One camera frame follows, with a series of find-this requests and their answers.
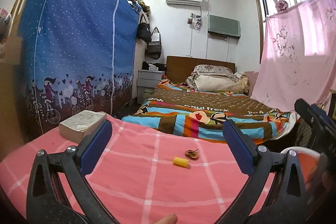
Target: plaid tablecloth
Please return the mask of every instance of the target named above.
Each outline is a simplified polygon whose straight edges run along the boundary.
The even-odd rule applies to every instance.
[[[86,176],[106,208],[122,223],[148,224],[171,213],[179,224],[214,223],[246,182],[226,144],[161,133],[108,116],[113,134],[95,170]],[[9,154],[0,163],[0,184],[13,205],[26,216],[30,170],[39,149],[47,153],[76,145],[55,128]],[[172,164],[186,150],[199,150],[190,168]],[[258,211],[272,176],[255,206]],[[82,212],[66,179],[61,181],[73,208]]]

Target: metal screw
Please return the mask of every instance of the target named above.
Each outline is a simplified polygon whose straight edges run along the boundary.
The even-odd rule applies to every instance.
[[[293,157],[296,156],[296,151],[295,150],[289,150],[289,154]]]
[[[37,156],[40,157],[40,156],[43,156],[44,155],[44,150],[39,150],[37,152]]]
[[[69,147],[67,148],[67,151],[68,151],[69,153],[73,153],[73,152],[75,152],[75,151],[76,151],[76,146],[74,146],[74,145],[69,146]]]
[[[258,146],[258,150],[259,150],[260,152],[265,153],[265,152],[267,151],[267,147],[266,147],[266,146],[263,146],[263,145],[260,145],[260,146]]]

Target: thick book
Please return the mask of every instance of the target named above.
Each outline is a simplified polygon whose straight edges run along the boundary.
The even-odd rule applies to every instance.
[[[69,141],[80,143],[91,134],[99,122],[106,119],[106,113],[83,110],[59,123],[60,134]]]

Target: yellow cylinder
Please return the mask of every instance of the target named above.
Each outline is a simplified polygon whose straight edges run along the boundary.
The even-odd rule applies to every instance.
[[[178,157],[175,157],[173,159],[173,164],[175,164],[177,166],[187,167],[188,163],[189,163],[189,160],[186,160],[186,159],[182,159],[182,158],[178,158]]]

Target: green covered box on wall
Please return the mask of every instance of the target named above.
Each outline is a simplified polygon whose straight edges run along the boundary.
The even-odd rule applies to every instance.
[[[230,18],[209,15],[208,32],[240,38],[240,22]]]

